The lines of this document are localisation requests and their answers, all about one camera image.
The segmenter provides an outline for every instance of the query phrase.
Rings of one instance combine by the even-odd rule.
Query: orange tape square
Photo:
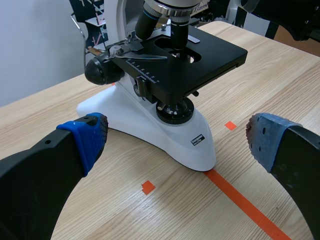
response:
[[[155,188],[156,187],[149,180],[142,184],[142,192],[144,192],[145,195],[151,193]]]
[[[226,126],[229,130],[231,130],[231,131],[235,130],[236,127],[237,127],[237,125],[235,125],[232,121],[228,121],[228,122],[225,124],[225,126]]]

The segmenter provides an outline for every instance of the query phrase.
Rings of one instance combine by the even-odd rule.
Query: fine focus knob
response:
[[[85,78],[97,85],[112,84],[119,81],[125,72],[112,60],[108,53],[102,53],[91,59],[85,67]]]

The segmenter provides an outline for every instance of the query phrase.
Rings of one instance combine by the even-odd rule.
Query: white wall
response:
[[[0,0],[0,107],[84,72],[72,12],[68,0]]]

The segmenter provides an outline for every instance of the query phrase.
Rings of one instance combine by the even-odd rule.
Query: objective lens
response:
[[[152,35],[161,13],[152,9],[146,2],[143,6],[138,22],[135,26],[135,36],[141,40],[147,40]]]

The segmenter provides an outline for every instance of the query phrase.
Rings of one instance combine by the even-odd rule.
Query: black knob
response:
[[[194,115],[195,106],[189,98],[179,101],[177,104],[165,105],[158,101],[156,114],[159,119],[167,124],[178,125],[188,122]]]
[[[85,67],[85,78],[97,85],[112,84],[119,81],[125,72],[112,60],[107,59],[108,53],[102,53],[91,59]]]

